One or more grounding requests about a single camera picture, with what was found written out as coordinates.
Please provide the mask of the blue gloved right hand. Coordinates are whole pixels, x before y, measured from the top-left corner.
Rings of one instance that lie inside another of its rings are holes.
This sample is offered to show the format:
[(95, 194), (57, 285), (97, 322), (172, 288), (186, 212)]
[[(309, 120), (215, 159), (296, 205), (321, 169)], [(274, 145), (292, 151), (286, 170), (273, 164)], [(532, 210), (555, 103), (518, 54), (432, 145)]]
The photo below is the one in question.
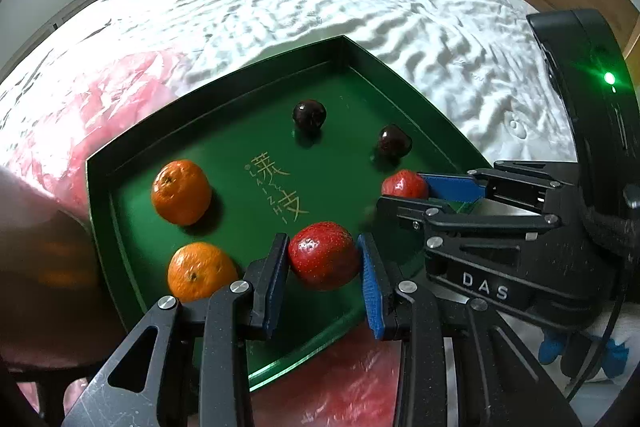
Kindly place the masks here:
[[(577, 377), (579, 369), (585, 363), (589, 350), (597, 348), (600, 341), (600, 337), (586, 333), (545, 329), (544, 340), (538, 348), (537, 358), (541, 365), (552, 364), (560, 358), (562, 374), (573, 379)], [(604, 373), (606, 379), (622, 376), (628, 358), (629, 348), (625, 343), (616, 343), (613, 338), (610, 338), (589, 379), (595, 379), (600, 371)]]

